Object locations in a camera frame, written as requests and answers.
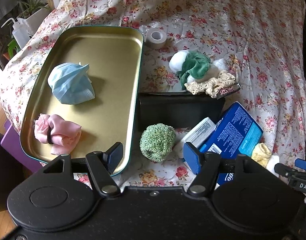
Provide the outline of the white squeeze bottle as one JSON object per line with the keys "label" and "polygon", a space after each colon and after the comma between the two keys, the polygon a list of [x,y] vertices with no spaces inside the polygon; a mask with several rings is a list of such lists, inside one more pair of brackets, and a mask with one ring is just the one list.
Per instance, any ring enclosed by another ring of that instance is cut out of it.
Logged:
{"label": "white squeeze bottle", "polygon": [[12,35],[15,38],[20,49],[24,48],[24,46],[30,40],[30,36],[25,26],[20,24],[18,21],[14,20],[14,18],[9,18],[8,20],[4,22],[4,24],[1,27],[3,28],[8,22],[12,24],[12,28],[13,28]]}

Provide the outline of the white tape roll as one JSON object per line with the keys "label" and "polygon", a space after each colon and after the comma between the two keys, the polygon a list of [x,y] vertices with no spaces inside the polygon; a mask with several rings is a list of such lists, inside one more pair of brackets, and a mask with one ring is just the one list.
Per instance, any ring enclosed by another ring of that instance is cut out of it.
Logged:
{"label": "white tape roll", "polygon": [[145,44],[155,50],[164,47],[167,41],[167,34],[158,28],[150,28],[146,32]]}

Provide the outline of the blue tissue package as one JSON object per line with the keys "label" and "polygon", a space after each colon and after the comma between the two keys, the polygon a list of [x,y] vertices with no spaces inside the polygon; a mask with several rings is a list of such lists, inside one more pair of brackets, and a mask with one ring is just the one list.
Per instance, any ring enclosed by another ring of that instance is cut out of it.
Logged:
{"label": "blue tissue package", "polygon": [[247,110],[239,102],[234,102],[199,151],[217,153],[224,159],[235,159],[239,154],[250,157],[262,134],[262,128]]}

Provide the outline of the white tissue pack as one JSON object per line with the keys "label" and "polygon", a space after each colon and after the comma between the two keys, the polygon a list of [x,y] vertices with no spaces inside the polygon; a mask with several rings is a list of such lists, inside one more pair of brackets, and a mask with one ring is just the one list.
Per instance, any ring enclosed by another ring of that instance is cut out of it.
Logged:
{"label": "white tissue pack", "polygon": [[216,125],[209,117],[204,118],[174,146],[174,152],[182,159],[183,147],[186,142],[191,142],[196,148],[199,148],[214,132],[215,128]]}

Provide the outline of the leopard print scrunchie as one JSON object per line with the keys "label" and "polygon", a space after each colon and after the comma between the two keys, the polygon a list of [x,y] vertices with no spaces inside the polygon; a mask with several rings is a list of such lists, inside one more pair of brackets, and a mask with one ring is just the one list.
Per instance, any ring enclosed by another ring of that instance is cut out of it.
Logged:
{"label": "leopard print scrunchie", "polygon": [[216,98],[217,99],[220,99],[220,98],[224,98],[226,96],[229,96],[231,94],[234,94],[238,91],[240,91],[241,89],[241,86],[239,83],[235,83],[229,87],[225,87],[225,88],[221,88],[218,92],[218,94],[216,95]]}

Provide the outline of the yellow fluffy sock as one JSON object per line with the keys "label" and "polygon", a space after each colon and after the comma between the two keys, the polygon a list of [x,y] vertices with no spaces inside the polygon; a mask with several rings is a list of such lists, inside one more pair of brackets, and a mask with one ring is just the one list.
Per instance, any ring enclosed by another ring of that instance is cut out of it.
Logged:
{"label": "yellow fluffy sock", "polygon": [[269,150],[267,145],[265,145],[265,143],[259,143],[253,149],[251,159],[266,168],[271,156],[272,152]]}

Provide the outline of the cream lace scrunchie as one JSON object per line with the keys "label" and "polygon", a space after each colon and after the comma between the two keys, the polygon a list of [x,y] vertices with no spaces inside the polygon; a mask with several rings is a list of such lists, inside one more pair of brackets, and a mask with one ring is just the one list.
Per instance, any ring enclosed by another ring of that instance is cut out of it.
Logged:
{"label": "cream lace scrunchie", "polygon": [[226,70],[222,70],[217,77],[211,77],[209,80],[203,82],[193,81],[191,83],[185,83],[184,87],[193,95],[206,94],[216,99],[216,95],[221,88],[229,87],[235,83],[237,83],[235,76]]}

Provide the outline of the green white plush toy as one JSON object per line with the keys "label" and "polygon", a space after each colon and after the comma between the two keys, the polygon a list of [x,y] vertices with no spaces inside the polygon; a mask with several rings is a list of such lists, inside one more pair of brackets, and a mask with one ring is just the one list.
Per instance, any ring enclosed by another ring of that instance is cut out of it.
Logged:
{"label": "green white plush toy", "polygon": [[169,68],[179,78],[182,90],[186,88],[184,84],[188,82],[189,77],[193,78],[193,81],[202,79],[210,65],[211,59],[208,56],[191,50],[180,50],[169,61]]}

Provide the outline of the gold metal tin tray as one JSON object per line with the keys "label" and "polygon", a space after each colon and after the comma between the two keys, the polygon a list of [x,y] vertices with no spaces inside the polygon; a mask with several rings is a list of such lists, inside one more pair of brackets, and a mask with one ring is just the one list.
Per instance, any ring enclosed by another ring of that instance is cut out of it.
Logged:
{"label": "gold metal tin tray", "polygon": [[[143,45],[142,33],[133,28],[79,26],[64,31],[48,54],[28,100],[20,132],[25,154],[42,163],[55,158],[50,145],[35,139],[34,122],[40,114],[56,114],[82,127],[72,158],[106,151],[121,142],[123,157],[114,170],[115,174],[121,173],[131,156]],[[53,68],[66,62],[89,65],[93,100],[65,105],[53,96],[48,76]]]}

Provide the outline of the floral bed cover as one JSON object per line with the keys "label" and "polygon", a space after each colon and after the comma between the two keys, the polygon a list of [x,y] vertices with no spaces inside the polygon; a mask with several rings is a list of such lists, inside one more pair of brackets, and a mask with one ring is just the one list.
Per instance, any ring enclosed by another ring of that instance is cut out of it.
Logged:
{"label": "floral bed cover", "polygon": [[238,101],[263,129],[281,163],[306,156],[306,81],[303,69],[305,0],[61,0],[0,77],[0,102],[20,131],[31,90],[61,33],[78,25],[162,28],[167,44],[143,55],[140,89],[174,92],[168,60],[179,50],[224,59],[241,90]]}

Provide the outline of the purple stool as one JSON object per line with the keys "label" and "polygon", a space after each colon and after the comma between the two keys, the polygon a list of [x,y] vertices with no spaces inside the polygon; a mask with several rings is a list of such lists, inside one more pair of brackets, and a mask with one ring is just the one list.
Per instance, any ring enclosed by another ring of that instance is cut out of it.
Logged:
{"label": "purple stool", "polygon": [[39,161],[30,158],[21,148],[20,137],[9,120],[4,123],[5,134],[1,140],[1,146],[18,162],[24,165],[32,173],[37,172],[42,165]]}

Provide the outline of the potted green plant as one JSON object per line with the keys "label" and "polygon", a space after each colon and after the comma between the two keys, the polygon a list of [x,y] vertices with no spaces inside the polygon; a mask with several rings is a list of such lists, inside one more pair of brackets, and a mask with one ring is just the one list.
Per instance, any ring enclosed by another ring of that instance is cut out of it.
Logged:
{"label": "potted green plant", "polygon": [[51,12],[52,0],[18,0],[18,2],[22,12],[16,19],[26,28],[29,36],[33,36]]}

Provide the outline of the pink fabric scrunchie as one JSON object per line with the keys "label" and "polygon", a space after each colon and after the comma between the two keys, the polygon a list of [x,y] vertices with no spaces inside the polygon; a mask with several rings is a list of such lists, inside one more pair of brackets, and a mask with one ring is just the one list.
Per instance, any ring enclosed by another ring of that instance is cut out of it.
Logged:
{"label": "pink fabric scrunchie", "polygon": [[40,114],[34,121],[35,139],[51,145],[52,155],[70,154],[78,144],[81,133],[82,126],[56,114]]}

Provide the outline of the green knitted scrubber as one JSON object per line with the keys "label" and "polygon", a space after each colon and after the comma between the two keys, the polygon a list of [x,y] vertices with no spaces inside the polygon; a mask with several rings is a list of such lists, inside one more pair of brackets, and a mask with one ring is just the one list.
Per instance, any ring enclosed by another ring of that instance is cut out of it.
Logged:
{"label": "green knitted scrubber", "polygon": [[175,137],[175,130],[171,126],[165,124],[150,125],[141,135],[140,151],[150,161],[161,163],[172,152]]}

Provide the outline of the blue face mask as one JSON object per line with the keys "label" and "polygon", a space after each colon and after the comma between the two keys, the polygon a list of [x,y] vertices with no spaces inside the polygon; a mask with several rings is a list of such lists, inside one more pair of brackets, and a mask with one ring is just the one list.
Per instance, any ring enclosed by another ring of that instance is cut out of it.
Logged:
{"label": "blue face mask", "polygon": [[66,62],[57,65],[47,78],[53,96],[66,105],[77,105],[95,99],[88,70],[89,64]]}

